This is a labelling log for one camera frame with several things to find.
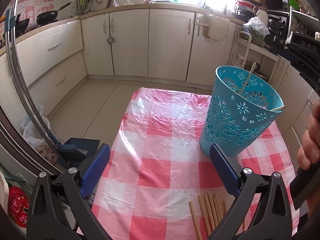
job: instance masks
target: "blue gripper pad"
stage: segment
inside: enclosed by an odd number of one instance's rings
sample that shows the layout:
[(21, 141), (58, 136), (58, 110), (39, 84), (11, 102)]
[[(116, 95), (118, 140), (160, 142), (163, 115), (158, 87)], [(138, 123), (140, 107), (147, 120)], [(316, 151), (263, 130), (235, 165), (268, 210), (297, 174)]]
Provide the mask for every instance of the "blue gripper pad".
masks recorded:
[(238, 197), (240, 195), (239, 178), (214, 144), (210, 147), (209, 156), (227, 192)]
[(88, 166), (81, 178), (81, 196), (85, 198), (94, 191), (105, 167), (110, 160), (110, 147), (105, 144), (100, 147), (97, 155), (92, 157), (91, 164)]

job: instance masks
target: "blue plastic basket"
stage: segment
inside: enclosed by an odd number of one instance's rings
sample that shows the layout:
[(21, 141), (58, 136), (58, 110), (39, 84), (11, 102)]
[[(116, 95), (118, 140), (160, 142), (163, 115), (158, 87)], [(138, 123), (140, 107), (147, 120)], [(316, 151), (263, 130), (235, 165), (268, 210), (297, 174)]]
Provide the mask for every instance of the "blue plastic basket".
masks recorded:
[(270, 111), (284, 105), (279, 94), (254, 74), (239, 95), (248, 74), (233, 66), (216, 69), (217, 77), (200, 137), (200, 146), (208, 157), (213, 143), (228, 156), (238, 155), (282, 113)]

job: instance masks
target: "checkered tablecloth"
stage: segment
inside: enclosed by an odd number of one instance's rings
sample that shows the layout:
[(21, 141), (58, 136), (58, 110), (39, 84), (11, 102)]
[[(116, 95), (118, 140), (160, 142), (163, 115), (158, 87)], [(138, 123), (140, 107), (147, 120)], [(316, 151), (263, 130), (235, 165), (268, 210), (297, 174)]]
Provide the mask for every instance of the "checkered tablecloth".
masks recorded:
[[(233, 196), (227, 194), (199, 145), (210, 98), (146, 88), (132, 95), (92, 207), (114, 240), (196, 240), (190, 200), (206, 239), (198, 194), (210, 190), (231, 205)], [(295, 175), (275, 122), (238, 156), (238, 161), (257, 174), (279, 171), (289, 192)], [(258, 200), (255, 196), (247, 225)], [(296, 230), (299, 212), (291, 198), (290, 203)]]

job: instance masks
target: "basket rim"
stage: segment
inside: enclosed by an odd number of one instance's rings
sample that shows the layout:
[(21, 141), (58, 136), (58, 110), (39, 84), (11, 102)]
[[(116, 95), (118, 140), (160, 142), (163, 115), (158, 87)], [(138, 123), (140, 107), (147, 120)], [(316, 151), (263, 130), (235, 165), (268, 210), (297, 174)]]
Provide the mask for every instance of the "basket rim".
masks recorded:
[[(245, 70), (245, 69), (243, 69), (243, 68), (235, 67), (235, 66), (229, 66), (229, 65), (219, 66), (219, 67), (216, 68), (216, 77), (218, 77), (219, 80), (220, 80), (223, 84), (225, 84), (225, 83), (223, 82), (223, 80), (220, 78), (220, 76), (219, 76), (219, 74), (218, 74), (219, 68), (223, 68), (223, 67), (230, 67), (230, 68), (233, 68), (233, 69), (237, 68), (237, 69), (243, 70), (243, 71), (246, 72), (246, 73), (249, 73), (249, 71), (247, 71), (247, 70)], [(269, 87), (271, 87), (271, 86), (270, 86), (267, 82), (265, 82), (262, 78), (260, 78), (260, 77), (258, 77), (257, 75), (255, 75), (255, 74), (252, 73), (252, 76), (253, 76), (253, 75), (254, 75), (256, 78), (258, 78), (260, 81), (262, 81), (263, 85), (268, 85)], [(283, 101), (282, 101), (281, 96), (278, 94), (278, 92), (277, 92), (273, 87), (271, 87), (271, 88), (273, 89), (274, 93), (276, 93), (276, 94), (278, 95), (278, 97), (280, 98), (280, 101), (281, 101), (282, 106), (284, 106), (284, 103), (283, 103)], [(236, 92), (234, 92), (234, 93), (235, 93), (237, 96), (239, 96), (240, 98), (243, 98), (244, 100), (246, 100), (249, 104), (252, 104), (252, 105), (254, 105), (254, 106), (256, 106), (256, 107), (258, 107), (258, 108), (260, 108), (260, 109), (263, 109), (263, 110), (265, 110), (265, 111), (267, 111), (267, 112), (269, 112), (269, 113), (281, 114), (281, 113), (283, 112), (283, 110), (280, 110), (280, 111), (276, 111), (276, 112), (275, 112), (275, 111), (271, 111), (271, 110), (266, 109), (266, 108), (259, 107), (259, 106), (257, 106), (256, 104), (254, 104), (254, 103), (252, 103), (251, 101), (249, 101), (248, 99), (246, 99), (246, 98), (244, 98), (243, 96), (239, 95), (238, 93), (236, 93)]]

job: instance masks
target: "silver screw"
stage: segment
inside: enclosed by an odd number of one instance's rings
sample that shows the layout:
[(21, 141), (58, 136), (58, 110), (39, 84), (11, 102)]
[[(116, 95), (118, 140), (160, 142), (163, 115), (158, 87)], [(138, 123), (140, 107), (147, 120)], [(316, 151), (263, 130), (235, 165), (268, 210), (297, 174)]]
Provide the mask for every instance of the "silver screw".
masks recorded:
[(77, 172), (77, 168), (75, 168), (75, 167), (72, 167), (72, 168), (70, 168), (69, 169), (69, 171), (68, 171), (70, 174), (74, 174), (74, 173), (76, 173)]
[(247, 175), (251, 174), (252, 173), (252, 170), (250, 168), (244, 168), (243, 169), (243, 172)]
[(277, 179), (279, 179), (281, 177), (281, 174), (279, 172), (275, 172), (273, 174), (273, 176), (275, 176)]
[(46, 175), (47, 175), (47, 173), (46, 173), (45, 171), (42, 171), (42, 172), (39, 174), (39, 177), (40, 177), (40, 178), (44, 178)]

